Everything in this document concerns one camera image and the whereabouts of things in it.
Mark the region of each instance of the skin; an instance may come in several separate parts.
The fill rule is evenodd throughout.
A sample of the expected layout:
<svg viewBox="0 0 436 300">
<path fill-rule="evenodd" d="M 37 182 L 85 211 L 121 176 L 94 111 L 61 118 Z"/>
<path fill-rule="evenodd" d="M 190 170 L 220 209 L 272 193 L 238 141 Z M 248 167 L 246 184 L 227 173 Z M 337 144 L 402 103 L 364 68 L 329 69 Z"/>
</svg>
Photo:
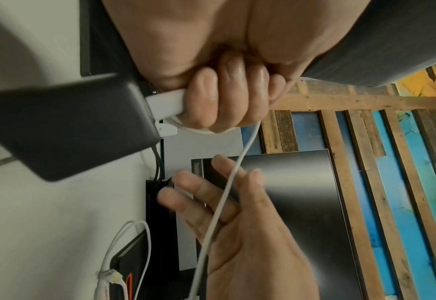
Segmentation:
<svg viewBox="0 0 436 300">
<path fill-rule="evenodd" d="M 235 162 L 216 156 L 212 165 L 228 178 Z M 201 243 L 223 191 L 187 171 L 173 181 L 193 199 L 167 187 L 158 201 L 176 211 Z M 240 203 L 228 199 L 221 213 L 209 251 L 207 298 L 319 299 L 309 263 L 266 194 L 261 171 L 240 169 L 233 184 Z"/>
<path fill-rule="evenodd" d="M 141 74 L 187 88 L 188 127 L 262 120 L 369 0 L 103 0 Z"/>
</svg>

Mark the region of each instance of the fingernail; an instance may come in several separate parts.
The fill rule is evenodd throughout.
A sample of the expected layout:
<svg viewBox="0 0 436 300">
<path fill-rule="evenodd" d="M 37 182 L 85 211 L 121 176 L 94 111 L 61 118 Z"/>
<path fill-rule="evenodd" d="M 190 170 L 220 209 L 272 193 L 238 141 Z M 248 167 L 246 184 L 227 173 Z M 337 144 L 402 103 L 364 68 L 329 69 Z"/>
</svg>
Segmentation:
<svg viewBox="0 0 436 300">
<path fill-rule="evenodd" d="M 218 76 L 206 74 L 203 78 L 203 90 L 209 100 L 218 100 Z"/>
<path fill-rule="evenodd" d="M 254 169 L 250 173 L 251 179 L 259 185 L 264 185 L 264 178 L 260 169 Z"/>
<path fill-rule="evenodd" d="M 226 69 L 229 77 L 235 81 L 243 81 L 245 79 L 245 66 L 240 55 L 234 54 L 226 62 Z"/>
</svg>

